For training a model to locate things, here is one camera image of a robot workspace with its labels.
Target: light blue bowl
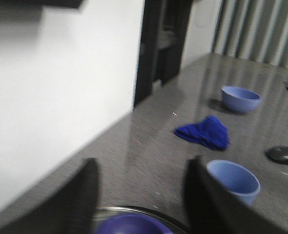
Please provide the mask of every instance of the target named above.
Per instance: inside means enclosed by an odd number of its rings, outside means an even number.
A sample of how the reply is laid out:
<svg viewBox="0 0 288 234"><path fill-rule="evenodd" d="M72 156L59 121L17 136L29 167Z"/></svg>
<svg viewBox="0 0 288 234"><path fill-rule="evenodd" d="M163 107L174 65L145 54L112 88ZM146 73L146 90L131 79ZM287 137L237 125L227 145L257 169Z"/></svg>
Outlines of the light blue bowl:
<svg viewBox="0 0 288 234"><path fill-rule="evenodd" d="M245 167L227 160L213 160L208 172L230 193L250 206L261 190L257 177Z"/></svg>
<svg viewBox="0 0 288 234"><path fill-rule="evenodd" d="M222 101L233 112L246 113L257 108L262 98L248 89L236 86L223 86Z"/></svg>

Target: bowl rim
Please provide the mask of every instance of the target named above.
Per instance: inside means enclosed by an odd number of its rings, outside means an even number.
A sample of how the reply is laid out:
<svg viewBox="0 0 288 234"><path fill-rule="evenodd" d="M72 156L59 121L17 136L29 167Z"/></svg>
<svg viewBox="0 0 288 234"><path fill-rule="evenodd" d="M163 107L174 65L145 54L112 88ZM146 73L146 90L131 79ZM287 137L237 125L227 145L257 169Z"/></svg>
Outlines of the bowl rim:
<svg viewBox="0 0 288 234"><path fill-rule="evenodd" d="M227 88L227 87L248 91L248 92L250 92L250 93L252 93L252 94L257 95L258 98L256 98L256 99L251 99L251 98L246 98L246 97L238 97L238 96L235 96L235 95L230 94L229 92L227 92L227 91L225 90L225 88ZM262 97L261 97L259 94L255 93L254 91L251 91L251 90L249 90L249 89L245 89L245 88L242 88L242 87L239 87L239 86L224 85L224 86L221 87L221 90L222 90L224 93L226 93L226 94L228 94L228 95L230 95L230 96L232 96L232 97L241 99L241 100L249 100L249 101L261 101L261 100L262 100Z"/></svg>

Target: white wall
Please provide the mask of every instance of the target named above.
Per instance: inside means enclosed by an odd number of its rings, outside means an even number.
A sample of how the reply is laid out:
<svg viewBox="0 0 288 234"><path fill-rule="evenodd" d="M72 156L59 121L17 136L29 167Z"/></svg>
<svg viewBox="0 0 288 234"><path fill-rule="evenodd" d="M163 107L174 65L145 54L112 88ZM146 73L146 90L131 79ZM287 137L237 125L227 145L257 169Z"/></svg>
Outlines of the white wall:
<svg viewBox="0 0 288 234"><path fill-rule="evenodd" d="M0 210L132 110L143 1L0 4Z"/></svg>
<svg viewBox="0 0 288 234"><path fill-rule="evenodd" d="M211 52L222 0L194 0L181 68Z"/></svg>

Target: black object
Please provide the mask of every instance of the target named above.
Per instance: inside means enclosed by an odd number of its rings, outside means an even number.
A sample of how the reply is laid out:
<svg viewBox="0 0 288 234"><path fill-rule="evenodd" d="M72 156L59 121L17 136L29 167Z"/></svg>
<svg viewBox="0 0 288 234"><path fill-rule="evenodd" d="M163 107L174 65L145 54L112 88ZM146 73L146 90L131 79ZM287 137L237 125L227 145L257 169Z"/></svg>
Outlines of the black object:
<svg viewBox="0 0 288 234"><path fill-rule="evenodd" d="M83 0L6 0L7 2L25 2L69 8L79 8Z"/></svg>
<svg viewBox="0 0 288 234"><path fill-rule="evenodd" d="M208 173L201 157L188 162L184 192L188 219L195 233L288 234L229 193Z"/></svg>
<svg viewBox="0 0 288 234"><path fill-rule="evenodd" d="M99 175L96 160L86 159L79 172L56 194L0 234L90 234Z"/></svg>
<svg viewBox="0 0 288 234"><path fill-rule="evenodd" d="M146 0L134 104L179 73L192 0Z"/></svg>
<svg viewBox="0 0 288 234"><path fill-rule="evenodd" d="M288 164L288 146L275 146L266 152L273 161Z"/></svg>
<svg viewBox="0 0 288 234"><path fill-rule="evenodd" d="M224 223L200 179L197 163L197 160L187 162L183 188L184 207L190 227L194 233L231 234L233 232Z"/></svg>

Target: blue bowl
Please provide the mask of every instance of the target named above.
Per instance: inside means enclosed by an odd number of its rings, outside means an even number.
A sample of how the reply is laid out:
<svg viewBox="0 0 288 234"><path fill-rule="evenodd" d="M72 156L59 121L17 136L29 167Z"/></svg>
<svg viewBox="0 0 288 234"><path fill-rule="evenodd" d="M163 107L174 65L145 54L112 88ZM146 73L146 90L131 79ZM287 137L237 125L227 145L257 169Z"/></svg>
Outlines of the blue bowl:
<svg viewBox="0 0 288 234"><path fill-rule="evenodd" d="M95 234L173 234L158 220L144 214L118 214L105 220Z"/></svg>
<svg viewBox="0 0 288 234"><path fill-rule="evenodd" d="M248 89L236 86L223 86L222 101L233 112L246 113L257 108L262 98Z"/></svg>

